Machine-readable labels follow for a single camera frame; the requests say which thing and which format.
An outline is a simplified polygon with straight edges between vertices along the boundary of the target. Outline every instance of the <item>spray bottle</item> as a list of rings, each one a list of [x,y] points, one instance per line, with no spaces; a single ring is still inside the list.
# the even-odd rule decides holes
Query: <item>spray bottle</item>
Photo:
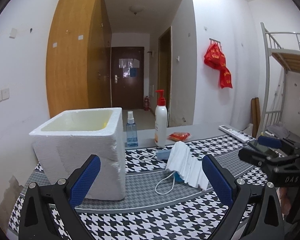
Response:
[[[128,111],[127,121],[127,146],[138,147],[137,125],[134,122],[133,111]]]
[[[166,146],[167,139],[167,117],[166,100],[163,97],[164,90],[157,90],[159,98],[155,109],[155,134],[154,141],[158,147]]]

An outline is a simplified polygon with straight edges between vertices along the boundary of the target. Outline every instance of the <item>ceiling light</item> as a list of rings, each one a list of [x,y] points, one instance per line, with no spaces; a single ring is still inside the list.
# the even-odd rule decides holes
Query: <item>ceiling light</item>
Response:
[[[143,10],[144,10],[144,7],[140,6],[140,5],[131,5],[129,7],[129,11],[133,12],[134,15],[136,15],[139,12],[142,12]]]

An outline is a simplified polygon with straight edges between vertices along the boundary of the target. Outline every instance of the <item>styrofoam box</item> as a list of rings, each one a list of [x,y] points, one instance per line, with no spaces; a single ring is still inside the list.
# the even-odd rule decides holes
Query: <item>styrofoam box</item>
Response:
[[[30,135],[34,151],[51,184],[69,175],[96,154],[100,172],[86,198],[121,200],[125,197],[125,149],[122,109],[64,111]]]

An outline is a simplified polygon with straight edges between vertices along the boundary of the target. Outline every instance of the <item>white face mask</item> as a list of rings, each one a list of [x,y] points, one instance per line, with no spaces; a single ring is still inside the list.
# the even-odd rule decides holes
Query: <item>white face mask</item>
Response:
[[[191,155],[190,148],[184,142],[176,142],[171,149],[166,171],[173,171],[173,173],[165,179],[160,180],[155,186],[154,190],[159,195],[166,195],[173,189],[175,177],[173,178],[172,188],[168,192],[159,193],[157,186],[167,178],[174,176],[175,172],[191,187],[197,188],[200,186],[203,191],[207,190],[209,181],[202,170],[202,163]]]

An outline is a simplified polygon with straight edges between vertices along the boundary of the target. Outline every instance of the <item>wooden wardrobe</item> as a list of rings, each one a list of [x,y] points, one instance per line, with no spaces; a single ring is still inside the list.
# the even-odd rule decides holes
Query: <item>wooden wardrobe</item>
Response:
[[[50,117],[111,107],[111,27],[104,0],[59,0],[46,61]]]

